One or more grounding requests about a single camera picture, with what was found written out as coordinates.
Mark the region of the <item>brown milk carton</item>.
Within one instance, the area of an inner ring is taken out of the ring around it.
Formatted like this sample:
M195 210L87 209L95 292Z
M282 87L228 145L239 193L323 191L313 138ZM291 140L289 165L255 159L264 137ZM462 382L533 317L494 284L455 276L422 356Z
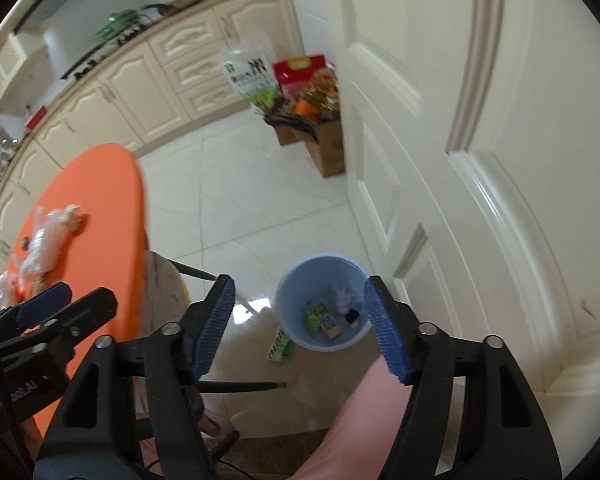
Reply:
M342 333L342 328L328 311L321 315L320 327L329 339L335 339Z

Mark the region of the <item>white rice bag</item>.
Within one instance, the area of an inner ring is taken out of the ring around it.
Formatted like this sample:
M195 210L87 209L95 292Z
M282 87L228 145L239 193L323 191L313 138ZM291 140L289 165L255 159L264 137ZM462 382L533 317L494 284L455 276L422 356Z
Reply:
M225 47L216 55L221 72L230 86L260 113L270 112L282 96L273 70L274 49L268 35L258 30Z

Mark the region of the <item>yellow green snack bag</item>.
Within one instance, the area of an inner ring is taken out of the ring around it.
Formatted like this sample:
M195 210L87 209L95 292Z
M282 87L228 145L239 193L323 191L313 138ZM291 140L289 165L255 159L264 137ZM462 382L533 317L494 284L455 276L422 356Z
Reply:
M306 322L308 322L309 329L313 333L317 333L321 329L322 318L325 314L326 308L324 304L318 304L312 308L309 308L306 314Z

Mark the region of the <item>green checkered wrapper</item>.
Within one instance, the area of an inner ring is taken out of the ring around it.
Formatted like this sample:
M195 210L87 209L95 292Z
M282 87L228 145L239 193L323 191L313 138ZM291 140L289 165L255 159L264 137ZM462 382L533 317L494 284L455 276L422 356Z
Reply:
M294 342L280 327L277 327L274 340L270 348L268 348L266 357L274 363L282 362L283 359L287 359L290 356L292 348L294 348Z

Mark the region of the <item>clear twisted plastic wrapper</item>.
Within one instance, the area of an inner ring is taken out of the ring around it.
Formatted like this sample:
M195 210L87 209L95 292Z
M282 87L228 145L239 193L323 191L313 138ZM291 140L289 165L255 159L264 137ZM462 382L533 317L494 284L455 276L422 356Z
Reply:
M18 302L17 275L5 271L0 274L0 309L13 307Z

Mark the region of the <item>white rolled plastic bag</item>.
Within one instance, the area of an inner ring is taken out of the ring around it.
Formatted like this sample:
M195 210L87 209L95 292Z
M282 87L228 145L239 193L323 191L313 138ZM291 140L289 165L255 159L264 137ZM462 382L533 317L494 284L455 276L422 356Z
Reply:
M23 288L30 278L36 278L53 270L61 249L69 236L68 209L56 208L45 212L35 209L33 236L30 239L26 258L20 264L18 285Z

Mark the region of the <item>black plastic bag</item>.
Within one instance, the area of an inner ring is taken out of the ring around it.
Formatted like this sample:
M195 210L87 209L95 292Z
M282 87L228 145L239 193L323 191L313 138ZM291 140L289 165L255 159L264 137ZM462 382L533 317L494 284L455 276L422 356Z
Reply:
M351 328L357 328L360 325L360 317L361 313L354 309L350 309L344 316Z

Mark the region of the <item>pink trouser leg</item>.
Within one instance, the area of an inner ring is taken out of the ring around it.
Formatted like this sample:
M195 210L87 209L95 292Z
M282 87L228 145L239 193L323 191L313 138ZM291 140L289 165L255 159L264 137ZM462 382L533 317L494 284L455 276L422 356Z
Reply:
M376 479L401 426L412 389L378 358L295 479Z

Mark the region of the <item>light blue trash bin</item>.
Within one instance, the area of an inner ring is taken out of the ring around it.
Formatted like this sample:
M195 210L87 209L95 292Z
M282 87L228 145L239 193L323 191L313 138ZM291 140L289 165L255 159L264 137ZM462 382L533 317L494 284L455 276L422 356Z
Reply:
M354 346L370 331L370 319L363 306L366 280L365 269L342 255L318 254L299 261L286 272L276 289L274 308L280 328L306 350L328 353ZM332 286L343 286L355 296L352 309L361 313L357 328L351 328L332 307ZM324 304L342 328L337 338L329 339L322 329L317 333L309 329L306 314L318 304Z

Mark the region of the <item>white door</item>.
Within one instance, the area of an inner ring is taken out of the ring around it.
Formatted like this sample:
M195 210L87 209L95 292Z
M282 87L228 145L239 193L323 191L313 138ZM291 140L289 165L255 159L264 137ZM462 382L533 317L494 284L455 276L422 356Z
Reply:
M506 341L570 471L600 436L600 23L582 0L329 3L373 270Z

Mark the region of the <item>gas stove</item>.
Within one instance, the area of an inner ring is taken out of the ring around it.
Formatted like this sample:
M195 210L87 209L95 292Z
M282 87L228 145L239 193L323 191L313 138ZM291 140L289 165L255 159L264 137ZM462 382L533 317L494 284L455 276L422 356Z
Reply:
M107 56L112 55L115 50L123 47L137 36L143 35L148 28L149 26L146 24L137 23L123 29L122 32L119 32L100 46L87 51L60 76L60 79L62 81L81 79Z

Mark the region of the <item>brown cardboard box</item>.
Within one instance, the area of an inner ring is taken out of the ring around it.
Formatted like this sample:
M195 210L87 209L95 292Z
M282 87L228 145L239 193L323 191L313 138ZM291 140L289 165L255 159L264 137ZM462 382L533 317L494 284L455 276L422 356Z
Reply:
M264 122L272 127L282 145L302 142L315 167L323 178L339 176L346 172L341 122L314 124L297 115L266 114Z

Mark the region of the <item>orange round table mat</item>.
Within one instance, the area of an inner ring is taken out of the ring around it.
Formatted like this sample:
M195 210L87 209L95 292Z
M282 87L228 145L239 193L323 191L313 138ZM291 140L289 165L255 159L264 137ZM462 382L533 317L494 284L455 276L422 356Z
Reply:
M61 169L35 203L46 210L76 204L87 214L83 231L68 241L50 279L67 283L74 300L106 287L118 302L116 316L76 346L67 365L73 376L98 336L126 341L140 333L147 247L140 167L122 146L97 145Z

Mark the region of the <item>green electric pot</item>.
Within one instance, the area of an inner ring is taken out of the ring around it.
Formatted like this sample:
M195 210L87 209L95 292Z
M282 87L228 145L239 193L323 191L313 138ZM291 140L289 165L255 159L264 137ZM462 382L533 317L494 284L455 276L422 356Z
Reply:
M129 9L111 13L107 18L106 24L96 32L95 38L98 42L108 41L117 36L117 34L120 34L122 30L136 23L137 20L138 13L135 10Z

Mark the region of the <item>crumpled paper ball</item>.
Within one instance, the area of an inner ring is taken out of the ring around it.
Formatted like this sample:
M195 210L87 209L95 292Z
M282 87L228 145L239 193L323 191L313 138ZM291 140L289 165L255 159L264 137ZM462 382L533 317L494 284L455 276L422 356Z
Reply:
M59 223L68 233L80 232L86 225L88 215L84 214L79 205L68 205L60 212Z

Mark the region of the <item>steel wok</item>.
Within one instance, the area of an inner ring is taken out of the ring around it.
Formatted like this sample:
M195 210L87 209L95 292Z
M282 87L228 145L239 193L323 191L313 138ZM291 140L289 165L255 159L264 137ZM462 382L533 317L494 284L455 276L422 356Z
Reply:
M178 14L178 12L184 11L191 6L196 6L203 1L204 0L171 0L167 3L148 4L148 6L143 6L140 10L142 12L156 11L162 18L170 18L171 16Z

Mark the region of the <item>pink printed plastic bag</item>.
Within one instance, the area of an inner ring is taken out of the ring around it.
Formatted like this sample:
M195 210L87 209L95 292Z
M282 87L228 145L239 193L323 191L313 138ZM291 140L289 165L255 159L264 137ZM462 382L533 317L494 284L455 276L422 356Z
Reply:
M332 286L332 307L342 316L345 316L356 304L356 298L352 292L348 292L343 286Z

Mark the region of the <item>red gift bag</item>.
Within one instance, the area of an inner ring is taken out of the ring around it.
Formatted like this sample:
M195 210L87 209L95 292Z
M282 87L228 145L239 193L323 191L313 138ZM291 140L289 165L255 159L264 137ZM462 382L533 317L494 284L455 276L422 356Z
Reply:
M287 58L273 64L279 90L287 100L306 88L313 74L325 67L326 58L322 54Z

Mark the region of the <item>red basin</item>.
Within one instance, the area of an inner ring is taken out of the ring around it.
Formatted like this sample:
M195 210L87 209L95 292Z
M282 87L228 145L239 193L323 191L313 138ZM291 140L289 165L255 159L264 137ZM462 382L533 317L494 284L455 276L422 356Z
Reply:
M27 120L24 123L24 128L26 130L34 130L42 119L47 115L47 107L45 105L41 105L36 110L29 110L29 115L27 116Z

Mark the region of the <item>lower kitchen cabinets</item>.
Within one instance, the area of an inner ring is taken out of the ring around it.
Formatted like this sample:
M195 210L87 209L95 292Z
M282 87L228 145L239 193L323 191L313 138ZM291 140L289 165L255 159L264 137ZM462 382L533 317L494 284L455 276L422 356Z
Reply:
M62 90L0 172L0 274L35 201L76 156L104 143L145 154L247 108L218 56L260 34L271 39L273 58L303 52L291 0L207 0L152 26Z

